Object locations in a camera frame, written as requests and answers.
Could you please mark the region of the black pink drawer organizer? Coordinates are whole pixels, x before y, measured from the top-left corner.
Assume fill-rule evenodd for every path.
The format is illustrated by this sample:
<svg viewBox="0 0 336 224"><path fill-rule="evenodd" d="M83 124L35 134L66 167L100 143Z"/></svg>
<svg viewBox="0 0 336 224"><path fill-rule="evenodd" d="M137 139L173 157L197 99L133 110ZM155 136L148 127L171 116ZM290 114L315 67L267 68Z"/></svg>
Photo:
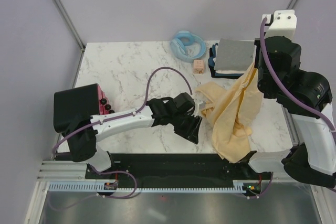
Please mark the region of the black pink drawer organizer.
<svg viewBox="0 0 336 224"><path fill-rule="evenodd" d="M114 113L109 99L97 84L90 84L54 94L53 125L57 133L64 133L78 115Z"/></svg>

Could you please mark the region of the aluminium frame rail front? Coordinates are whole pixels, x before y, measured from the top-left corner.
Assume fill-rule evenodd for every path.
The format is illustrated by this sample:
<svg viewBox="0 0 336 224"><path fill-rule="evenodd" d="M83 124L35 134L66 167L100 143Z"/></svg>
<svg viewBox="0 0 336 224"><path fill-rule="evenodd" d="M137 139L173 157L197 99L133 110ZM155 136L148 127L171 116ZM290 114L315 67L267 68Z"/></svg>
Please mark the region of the aluminium frame rail front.
<svg viewBox="0 0 336 224"><path fill-rule="evenodd" d="M233 182L257 182L259 177L251 175L251 178L243 175L234 175L238 169L224 169L224 178ZM97 175L90 172L86 164L73 163L71 161L43 161L37 175L37 181L42 182L93 182L93 181L114 181L108 177L111 175ZM274 173L273 182L276 183L298 183L286 173Z"/></svg>

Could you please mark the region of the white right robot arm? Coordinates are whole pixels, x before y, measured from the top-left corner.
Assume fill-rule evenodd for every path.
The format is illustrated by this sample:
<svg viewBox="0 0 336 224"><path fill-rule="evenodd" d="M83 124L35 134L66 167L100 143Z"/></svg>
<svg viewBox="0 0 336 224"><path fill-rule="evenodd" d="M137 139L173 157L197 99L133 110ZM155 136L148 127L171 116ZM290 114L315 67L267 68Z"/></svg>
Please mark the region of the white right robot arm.
<svg viewBox="0 0 336 224"><path fill-rule="evenodd" d="M240 172L248 179L263 172L286 172L298 182L331 189L335 187L335 127L329 82L299 67L298 60L278 60L275 70L289 92L315 113L296 105L274 82L264 60L256 60L258 89L292 115L299 144L280 152L257 152L241 164Z"/></svg>

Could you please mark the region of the yellow t shirt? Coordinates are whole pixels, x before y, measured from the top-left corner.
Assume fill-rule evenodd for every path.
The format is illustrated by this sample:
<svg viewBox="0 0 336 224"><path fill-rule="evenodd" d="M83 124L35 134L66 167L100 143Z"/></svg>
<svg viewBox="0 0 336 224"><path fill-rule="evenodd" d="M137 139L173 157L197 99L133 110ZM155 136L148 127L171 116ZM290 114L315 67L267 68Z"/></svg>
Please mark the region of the yellow t shirt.
<svg viewBox="0 0 336 224"><path fill-rule="evenodd" d="M214 82L196 89L207 99L201 114L213 127L212 145L222 159L231 163L239 162L251 151L250 125L263 100L257 81L258 69L251 64L228 90Z"/></svg>

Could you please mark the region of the small pink cube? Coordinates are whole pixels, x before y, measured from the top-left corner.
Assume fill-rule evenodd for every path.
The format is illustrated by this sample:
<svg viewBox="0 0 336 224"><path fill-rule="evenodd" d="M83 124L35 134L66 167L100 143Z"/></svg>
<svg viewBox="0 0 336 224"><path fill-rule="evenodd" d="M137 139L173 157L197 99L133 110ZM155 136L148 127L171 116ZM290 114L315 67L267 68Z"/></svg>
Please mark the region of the small pink cube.
<svg viewBox="0 0 336 224"><path fill-rule="evenodd" d="M193 73L194 74L203 74L205 69L205 64L203 60L194 60L193 61Z"/></svg>

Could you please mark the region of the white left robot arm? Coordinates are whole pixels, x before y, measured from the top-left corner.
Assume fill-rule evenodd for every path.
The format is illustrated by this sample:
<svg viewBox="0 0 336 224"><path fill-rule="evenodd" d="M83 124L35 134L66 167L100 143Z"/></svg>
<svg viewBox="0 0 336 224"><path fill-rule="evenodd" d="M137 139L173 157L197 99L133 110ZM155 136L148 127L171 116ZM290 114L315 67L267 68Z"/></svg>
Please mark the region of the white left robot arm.
<svg viewBox="0 0 336 224"><path fill-rule="evenodd" d="M134 129L156 126L173 126L176 135L198 144L202 117L197 115L199 105L187 93L175 98L159 98L146 101L138 109L115 114L86 116L78 124L71 123L65 139L71 160L86 163L103 178L111 178L115 165L109 152L102 150L98 142Z"/></svg>

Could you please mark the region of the aluminium frame post left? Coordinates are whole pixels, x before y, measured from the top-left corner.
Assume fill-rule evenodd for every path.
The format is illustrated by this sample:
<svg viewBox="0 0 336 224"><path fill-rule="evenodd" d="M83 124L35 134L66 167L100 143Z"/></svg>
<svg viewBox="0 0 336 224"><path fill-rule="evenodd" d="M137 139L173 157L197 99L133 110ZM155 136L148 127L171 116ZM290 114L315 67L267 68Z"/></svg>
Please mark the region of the aluminium frame post left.
<svg viewBox="0 0 336 224"><path fill-rule="evenodd" d="M80 48L81 52L85 51L85 44L83 43L83 40L81 39L78 31L76 30L67 10L65 9L63 3L61 0L52 0L57 11L60 13L63 21L65 22L67 28L69 29L71 35L73 36L74 40L76 41L76 44Z"/></svg>

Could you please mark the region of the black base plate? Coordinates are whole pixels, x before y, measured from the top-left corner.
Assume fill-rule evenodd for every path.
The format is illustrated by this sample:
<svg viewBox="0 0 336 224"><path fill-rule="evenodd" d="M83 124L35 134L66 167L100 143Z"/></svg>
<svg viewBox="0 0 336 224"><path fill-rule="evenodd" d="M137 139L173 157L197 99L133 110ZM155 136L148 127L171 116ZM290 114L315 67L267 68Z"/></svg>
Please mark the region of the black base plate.
<svg viewBox="0 0 336 224"><path fill-rule="evenodd" d="M234 175L251 178L257 175L259 180L271 178L270 172L257 174L246 160L232 164L216 154L120 154L112 153L111 171L127 171L135 178L125 174L111 175L119 184L138 186L231 186L233 181L224 178L224 169L238 169Z"/></svg>

